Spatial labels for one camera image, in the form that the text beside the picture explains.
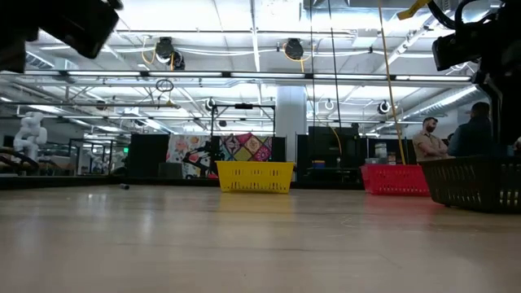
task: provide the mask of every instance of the wooden floor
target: wooden floor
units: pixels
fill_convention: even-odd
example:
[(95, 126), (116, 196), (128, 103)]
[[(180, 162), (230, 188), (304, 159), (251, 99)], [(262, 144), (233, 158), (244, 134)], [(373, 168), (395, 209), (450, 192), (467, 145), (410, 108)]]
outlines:
[(516, 292), (521, 218), (429, 198), (0, 191), (0, 292)]

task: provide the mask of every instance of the plastic basket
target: plastic basket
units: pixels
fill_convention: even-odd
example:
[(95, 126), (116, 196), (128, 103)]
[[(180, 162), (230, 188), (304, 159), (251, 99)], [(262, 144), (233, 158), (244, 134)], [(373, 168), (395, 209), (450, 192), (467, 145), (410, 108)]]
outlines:
[(366, 164), (361, 167), (364, 187), (372, 195), (429, 196), (422, 167)]
[(293, 163), (217, 161), (222, 191), (288, 193)]
[(519, 157), (467, 157), (421, 165), (437, 203), (481, 212), (521, 212)]

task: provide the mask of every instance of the red basket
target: red basket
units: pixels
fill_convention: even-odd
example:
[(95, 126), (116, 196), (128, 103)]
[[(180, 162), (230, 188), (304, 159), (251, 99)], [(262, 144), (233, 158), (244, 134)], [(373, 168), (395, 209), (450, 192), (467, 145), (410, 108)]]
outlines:
[(366, 191), (373, 195), (430, 196), (421, 166), (367, 164), (361, 175)]

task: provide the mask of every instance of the yellow basket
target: yellow basket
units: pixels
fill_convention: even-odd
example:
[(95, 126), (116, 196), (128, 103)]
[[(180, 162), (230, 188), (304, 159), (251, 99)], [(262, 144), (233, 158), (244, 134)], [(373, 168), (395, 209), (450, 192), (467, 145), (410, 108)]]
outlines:
[(293, 163), (217, 161), (222, 191), (288, 193)]

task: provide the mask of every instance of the white robot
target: white robot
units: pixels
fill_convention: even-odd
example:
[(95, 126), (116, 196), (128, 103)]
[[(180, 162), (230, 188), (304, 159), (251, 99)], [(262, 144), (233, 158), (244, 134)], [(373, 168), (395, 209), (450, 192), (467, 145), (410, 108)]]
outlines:
[(38, 145), (47, 142), (47, 129), (42, 127), (43, 114), (27, 112), (20, 122), (20, 131), (15, 136), (13, 147), (15, 151), (24, 153), (27, 157), (37, 161)]

